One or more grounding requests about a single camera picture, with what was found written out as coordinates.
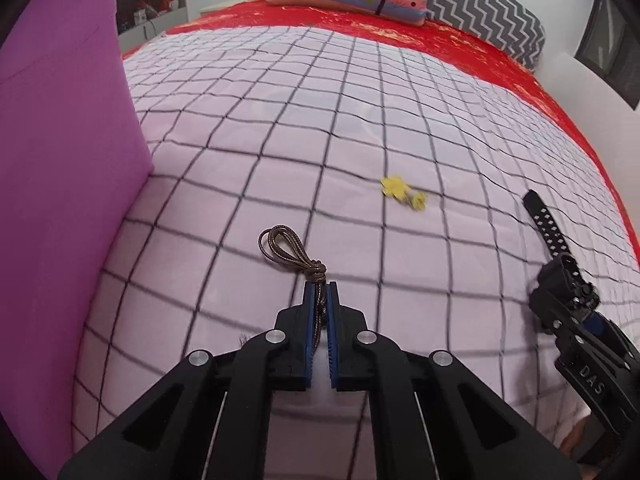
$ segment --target purple panel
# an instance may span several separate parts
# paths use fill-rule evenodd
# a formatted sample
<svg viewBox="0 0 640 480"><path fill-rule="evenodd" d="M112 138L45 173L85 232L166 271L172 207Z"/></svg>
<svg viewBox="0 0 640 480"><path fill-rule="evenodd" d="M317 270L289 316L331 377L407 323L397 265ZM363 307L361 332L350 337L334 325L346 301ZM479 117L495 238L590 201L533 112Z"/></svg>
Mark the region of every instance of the purple panel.
<svg viewBox="0 0 640 480"><path fill-rule="evenodd" d="M151 168L114 0L32 0L0 50L0 412L50 479L98 270Z"/></svg>

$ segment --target red bedspread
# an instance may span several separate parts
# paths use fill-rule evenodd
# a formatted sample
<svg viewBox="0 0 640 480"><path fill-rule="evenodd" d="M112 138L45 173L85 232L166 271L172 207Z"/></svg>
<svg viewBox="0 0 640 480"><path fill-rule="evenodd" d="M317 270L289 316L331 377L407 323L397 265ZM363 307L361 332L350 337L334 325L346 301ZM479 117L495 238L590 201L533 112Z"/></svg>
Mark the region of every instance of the red bedspread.
<svg viewBox="0 0 640 480"><path fill-rule="evenodd" d="M273 7L264 0L253 0L206 14L194 22L173 28L169 34L217 28L290 25L319 27L358 38L379 41L393 46L411 48L450 63L484 81L506 88L547 115L562 128L594 161L611 191L636 258L640 260L640 245L620 195L613 186L594 149L573 121L547 94L531 72L505 53L483 40L438 22L426 22L413 27L376 16L324 10L313 7Z"/></svg>

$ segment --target window frame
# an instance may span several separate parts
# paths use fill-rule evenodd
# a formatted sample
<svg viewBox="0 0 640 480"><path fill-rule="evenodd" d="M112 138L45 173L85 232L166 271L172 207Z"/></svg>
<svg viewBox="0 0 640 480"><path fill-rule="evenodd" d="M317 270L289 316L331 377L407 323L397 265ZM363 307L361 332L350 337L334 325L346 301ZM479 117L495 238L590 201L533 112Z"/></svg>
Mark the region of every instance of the window frame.
<svg viewBox="0 0 640 480"><path fill-rule="evenodd" d="M575 54L575 59L580 61L584 66L586 66L589 70L591 70L595 75L597 75L600 79L602 79L607 85L609 85L620 97L624 99L624 101L632 107L634 110L638 108L640 104L640 96L637 99L633 98L625 94L625 91L615 79L613 79L610 74L613 69L616 61L618 60L618 56L620 54L620 49L622 44L624 43L624 39L628 34L634 36L633 31L629 27L629 24L625 20L624 25L622 26L622 31L620 32L619 37L616 39L616 44L613 49L613 53L610 56L608 66L606 69L603 69L595 62L593 62L589 57L585 56L585 51L591 40L591 35L593 33L593 28L595 26L596 20L598 19L598 11L600 10L600 6L604 4L604 0L594 0L593 7L591 8L591 14L589 16L589 21L587 22L587 27L584 30L584 34L582 35L582 41L580 42L580 46L578 47L578 51Z"/></svg>

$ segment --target gray zigzag pillow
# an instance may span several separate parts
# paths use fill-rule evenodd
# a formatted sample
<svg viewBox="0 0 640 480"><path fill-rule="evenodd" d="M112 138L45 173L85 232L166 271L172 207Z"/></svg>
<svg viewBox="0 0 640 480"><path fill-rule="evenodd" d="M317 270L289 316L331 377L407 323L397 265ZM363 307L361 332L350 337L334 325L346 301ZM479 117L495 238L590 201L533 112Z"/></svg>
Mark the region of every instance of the gray zigzag pillow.
<svg viewBox="0 0 640 480"><path fill-rule="evenodd" d="M517 0L427 0L427 17L494 44L530 70L545 44L542 22Z"/></svg>

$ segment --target white grid bedsheet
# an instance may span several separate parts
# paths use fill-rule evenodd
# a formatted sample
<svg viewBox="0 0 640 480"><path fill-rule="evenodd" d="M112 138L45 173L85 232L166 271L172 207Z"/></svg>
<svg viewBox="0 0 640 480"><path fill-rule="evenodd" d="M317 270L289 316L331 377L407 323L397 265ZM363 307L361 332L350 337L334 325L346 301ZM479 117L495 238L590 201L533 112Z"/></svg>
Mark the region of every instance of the white grid bedsheet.
<svg viewBox="0 0 640 480"><path fill-rule="evenodd" d="M286 224L338 281L343 304L403 349L452 351L549 439L584 405L536 334L527 287L548 260L521 204L549 206L638 341L640 274L593 162L513 93L434 57L307 27L197 31L125 62L155 169L104 265L79 353L79 449L180 358L273 327L302 279L257 236ZM380 193L398 174L413 212ZM375 478L361 394L277 394L265 478Z"/></svg>

